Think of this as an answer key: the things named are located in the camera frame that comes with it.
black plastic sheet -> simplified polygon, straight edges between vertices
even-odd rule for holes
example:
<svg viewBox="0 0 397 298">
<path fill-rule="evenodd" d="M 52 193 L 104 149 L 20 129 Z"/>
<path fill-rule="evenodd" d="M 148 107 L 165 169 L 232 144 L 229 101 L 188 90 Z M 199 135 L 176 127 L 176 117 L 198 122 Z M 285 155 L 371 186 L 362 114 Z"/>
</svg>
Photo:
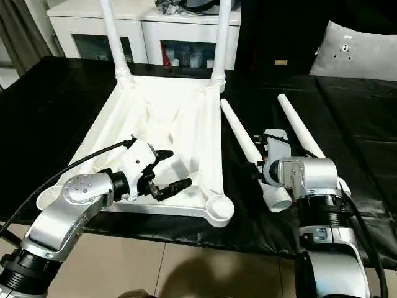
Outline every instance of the black plastic sheet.
<svg viewBox="0 0 397 298">
<path fill-rule="evenodd" d="M 210 76 L 207 70 L 131 68 L 136 75 Z M 384 266 L 396 269 L 397 83 L 312 76 L 258 81 L 247 74 L 226 75 L 223 97 L 251 135 L 285 129 L 297 142 L 277 102 L 278 94 L 287 95 L 350 186 Z M 2 170 L 7 176 L 0 220 L 68 164 L 114 86 L 112 63 L 47 58 L 0 95 Z M 298 251 L 296 208 L 269 212 L 262 191 L 244 170 L 246 159 L 223 116 L 221 134 L 225 192 L 235 206 L 227 227 L 193 217 L 101 212 L 86 231 L 293 258 Z M 32 202 L 18 222 L 29 224 L 37 214 Z"/>
</svg>

black cable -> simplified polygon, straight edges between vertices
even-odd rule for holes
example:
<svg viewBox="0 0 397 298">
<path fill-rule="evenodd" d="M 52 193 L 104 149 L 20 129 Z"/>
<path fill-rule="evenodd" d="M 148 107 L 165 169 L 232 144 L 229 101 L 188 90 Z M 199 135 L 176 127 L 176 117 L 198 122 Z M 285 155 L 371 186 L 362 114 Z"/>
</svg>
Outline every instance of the black cable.
<svg viewBox="0 0 397 298">
<path fill-rule="evenodd" d="M 310 152 L 309 150 L 306 150 L 306 149 L 304 149 L 302 146 L 296 145 L 296 144 L 292 143 L 291 141 L 286 140 L 286 139 L 284 139 L 284 138 L 276 137 L 275 135 L 268 135 L 267 133 L 264 133 L 264 134 L 261 135 L 261 136 L 262 136 L 264 139 L 266 139 L 266 138 L 273 138 L 274 140 L 278 140 L 278 141 L 280 141 L 280 142 L 289 144 L 291 147 L 298 148 L 299 150 L 305 152 L 305 153 L 306 153 L 307 155 L 309 155 L 310 157 L 315 157 L 315 158 L 317 158 L 317 156 L 314 155 L 314 154 L 313 154 L 312 152 Z"/>
<path fill-rule="evenodd" d="M 22 241 L 22 239 L 20 239 L 17 235 L 8 230 L 4 231 L 4 235 L 2 237 L 5 241 L 7 241 L 11 245 L 14 245 L 16 248 L 19 247 L 20 242 Z"/>
<path fill-rule="evenodd" d="M 372 236 L 370 232 L 368 231 L 367 224 L 364 222 L 364 219 L 362 219 L 361 214 L 354 204 L 353 200 L 344 192 L 342 186 L 341 186 L 341 191 L 342 191 L 342 197 L 349 203 L 351 209 L 353 210 L 354 216 L 357 218 L 357 221 L 359 222 L 360 229 L 364 235 L 365 239 L 365 244 L 368 248 L 367 254 L 368 258 L 370 260 L 370 263 L 372 266 L 375 268 L 375 271 L 377 272 L 379 282 L 380 282 L 380 297 L 381 298 L 388 298 L 389 292 L 387 288 L 387 282 L 386 282 L 386 276 L 385 272 L 383 270 L 382 263 L 379 258 L 379 254 L 377 253 L 377 249 L 375 248 L 375 245 L 373 244 Z"/>
<path fill-rule="evenodd" d="M 30 200 L 32 200 L 35 196 L 37 196 L 43 188 L 49 186 L 50 184 L 53 184 L 62 174 L 64 174 L 65 172 L 73 169 L 75 166 L 78 166 L 84 162 L 86 162 L 87 160 L 90 160 L 93 157 L 96 157 L 98 155 L 101 155 L 105 152 L 108 152 L 110 150 L 116 149 L 120 146 L 126 146 L 127 148 L 130 148 L 132 146 L 132 144 L 135 142 L 135 138 L 131 139 L 131 140 L 124 140 L 122 142 L 116 143 L 114 145 L 111 145 L 109 147 L 103 148 L 99 151 L 96 151 L 90 155 L 87 155 L 84 158 L 81 158 L 78 161 L 75 161 L 74 163 L 70 164 L 69 166 L 67 166 L 65 169 L 57 172 L 55 175 L 53 175 L 50 179 L 46 180 L 42 185 L 40 185 L 33 193 L 30 194 L 29 197 L 26 198 L 26 200 L 21 203 L 21 205 L 18 207 L 18 209 L 14 212 L 14 214 L 11 215 L 11 217 L 7 220 L 7 222 L 1 227 L 0 229 L 0 238 L 3 237 L 3 234 L 5 233 L 5 231 L 7 230 L 7 228 L 10 226 L 10 224 L 17 218 L 17 216 L 20 214 L 20 212 L 22 211 L 22 209 L 25 207 L 25 205 L 30 202 Z"/>
<path fill-rule="evenodd" d="M 185 10 L 193 16 L 219 16 L 219 14 L 207 14 L 206 12 L 193 12 L 193 11 L 188 11 L 187 9 Z"/>
<path fill-rule="evenodd" d="M 190 12 L 203 12 L 203 11 L 209 10 L 214 5 L 219 5 L 219 3 L 220 3 L 219 0 L 211 0 L 210 2 L 202 4 L 200 6 L 188 7 L 187 4 L 186 4 L 186 1 L 181 1 L 181 6 L 184 9 L 186 9 L 187 11 L 190 11 Z"/>
</svg>

beige floor tile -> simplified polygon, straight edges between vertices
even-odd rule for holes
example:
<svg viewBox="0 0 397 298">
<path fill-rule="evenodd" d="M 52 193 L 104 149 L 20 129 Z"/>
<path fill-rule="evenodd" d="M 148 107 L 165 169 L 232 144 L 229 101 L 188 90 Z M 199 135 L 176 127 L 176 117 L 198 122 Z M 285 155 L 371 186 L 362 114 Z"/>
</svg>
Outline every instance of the beige floor tile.
<svg viewBox="0 0 397 298">
<path fill-rule="evenodd" d="M 277 258 L 166 245 L 158 298 L 282 298 Z"/>
<path fill-rule="evenodd" d="M 280 260 L 280 275 L 284 298 L 295 298 L 295 267 L 293 260 Z"/>
<path fill-rule="evenodd" d="M 284 298 L 295 298 L 295 277 L 292 260 L 280 259 L 281 280 Z M 370 284 L 371 296 L 380 295 L 379 279 L 374 269 L 365 269 Z M 386 281 L 390 298 L 397 298 L 397 274 L 396 271 L 385 270 Z"/>
<path fill-rule="evenodd" d="M 116 298 L 134 289 L 154 294 L 163 252 L 163 243 L 84 234 L 48 298 Z"/>
<path fill-rule="evenodd" d="M 366 268 L 368 282 L 370 284 L 371 295 L 380 295 L 380 285 L 377 273 L 372 268 Z M 385 270 L 389 298 L 397 298 L 397 274 L 393 270 Z"/>
<path fill-rule="evenodd" d="M 27 225 L 17 225 L 17 224 L 12 224 L 9 227 L 9 230 L 14 233 L 15 235 L 17 235 L 19 238 L 22 238 L 23 236 L 25 236 L 27 230 L 29 229 L 29 226 Z M 5 253 L 12 253 L 12 251 L 14 251 L 15 247 L 13 247 L 11 244 L 8 244 L 8 242 L 6 242 L 5 240 L 0 240 L 0 258 L 2 258 L 2 256 Z"/>
</svg>

white plastic tube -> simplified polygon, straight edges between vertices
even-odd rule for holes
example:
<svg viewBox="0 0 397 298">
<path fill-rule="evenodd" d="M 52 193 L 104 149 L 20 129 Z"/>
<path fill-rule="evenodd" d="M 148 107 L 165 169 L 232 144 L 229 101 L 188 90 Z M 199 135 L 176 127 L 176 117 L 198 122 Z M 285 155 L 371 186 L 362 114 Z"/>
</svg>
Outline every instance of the white plastic tube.
<svg viewBox="0 0 397 298">
<path fill-rule="evenodd" d="M 255 164 L 257 161 L 262 160 L 262 155 L 259 153 L 254 142 L 249 137 L 247 131 L 244 129 L 226 99 L 221 100 L 221 108 L 225 113 L 231 129 L 236 135 L 237 141 L 243 149 L 247 160 L 250 163 Z M 260 179 L 258 179 L 258 183 L 262 188 L 265 203 L 271 212 L 280 212 L 291 206 L 292 200 L 285 188 L 264 184 Z"/>
<path fill-rule="evenodd" d="M 279 103 L 283 108 L 284 113 L 287 116 L 288 121 L 290 122 L 292 129 L 295 132 L 295 135 L 297 135 L 302 147 L 312 152 L 317 157 L 325 158 L 323 151 L 320 149 L 314 138 L 311 136 L 309 130 L 306 128 L 306 125 L 300 119 L 298 113 L 293 108 L 285 94 L 280 94 L 279 96 L 277 96 L 277 99 L 279 100 Z M 338 177 L 338 188 L 341 188 L 341 186 L 344 192 L 348 196 L 351 196 L 352 193 L 346 182 L 342 178 Z"/>
<path fill-rule="evenodd" d="M 231 0 L 221 0 L 219 6 L 218 31 L 216 33 L 216 48 L 214 67 L 211 75 L 211 82 L 220 85 L 221 92 L 225 90 L 225 61 L 226 48 L 228 45 L 229 18 Z"/>
<path fill-rule="evenodd" d="M 255 164 L 257 161 L 262 160 L 262 155 L 259 153 L 254 142 L 249 137 L 247 131 L 244 129 L 243 125 L 237 118 L 236 114 L 234 113 L 231 106 L 229 105 L 229 102 L 226 99 L 221 100 L 221 107 L 223 112 L 225 113 L 226 118 L 228 119 L 231 129 L 236 135 L 241 149 L 243 149 L 243 152 L 246 155 L 247 160 L 250 163 Z"/>
<path fill-rule="evenodd" d="M 120 41 L 120 36 L 117 33 L 112 3 L 110 0 L 100 0 L 100 5 L 102 7 L 102 14 L 106 25 L 107 38 L 109 40 L 113 61 L 116 67 L 116 79 L 124 89 L 130 89 L 133 84 L 133 77 L 125 61 L 122 43 Z"/>
</svg>

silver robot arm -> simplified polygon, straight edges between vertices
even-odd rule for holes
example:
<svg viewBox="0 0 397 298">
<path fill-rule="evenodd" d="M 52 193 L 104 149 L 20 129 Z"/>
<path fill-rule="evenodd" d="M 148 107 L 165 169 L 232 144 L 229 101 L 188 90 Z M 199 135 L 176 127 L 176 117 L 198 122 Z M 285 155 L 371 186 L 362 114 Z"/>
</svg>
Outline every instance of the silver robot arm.
<svg viewBox="0 0 397 298">
<path fill-rule="evenodd" d="M 59 197 L 36 218 L 20 248 L 3 256 L 0 298 L 47 296 L 47 289 L 83 232 L 88 221 L 113 201 L 151 194 L 158 201 L 189 187 L 190 179 L 159 189 L 154 185 L 153 168 L 172 156 L 171 151 L 155 151 L 141 140 L 122 157 L 121 171 L 107 169 L 96 174 L 80 174 L 69 179 Z"/>
<path fill-rule="evenodd" d="M 267 146 L 276 154 L 288 151 L 285 143 L 272 138 L 267 139 Z M 297 297 L 370 298 L 354 231 L 347 224 L 351 213 L 337 188 L 334 162 L 300 157 L 274 160 L 274 153 L 269 152 L 262 174 L 269 184 L 292 190 L 297 203 L 301 246 L 295 261 Z"/>
</svg>

